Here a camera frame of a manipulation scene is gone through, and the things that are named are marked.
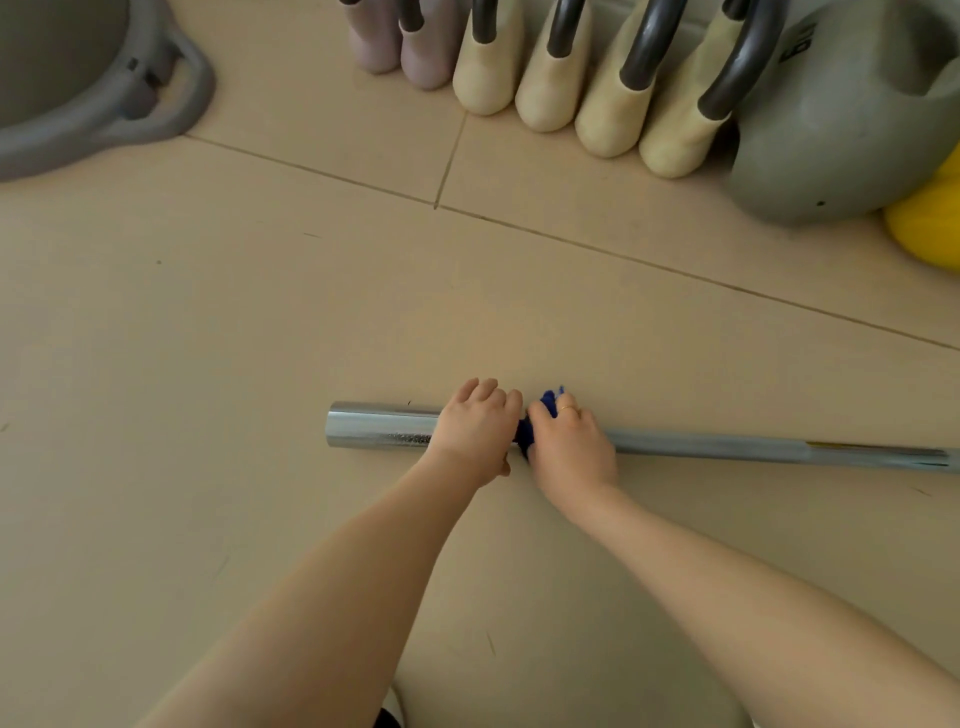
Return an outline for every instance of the blue rag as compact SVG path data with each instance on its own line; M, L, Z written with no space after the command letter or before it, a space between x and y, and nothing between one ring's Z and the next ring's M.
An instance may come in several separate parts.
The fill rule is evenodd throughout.
M557 397L563 393L563 387L560 388L557 394L554 394L552 389L548 389L540 398L540 401L546 405L547 411L550 413L550 417L557 416ZM522 420L520 420L520 424L516 426L516 436L514 437L514 442L520 446L520 452L523 453L523 459L529 460L527 457L527 450L530 449L530 446L534 444L534 426L531 424L529 417L524 417Z

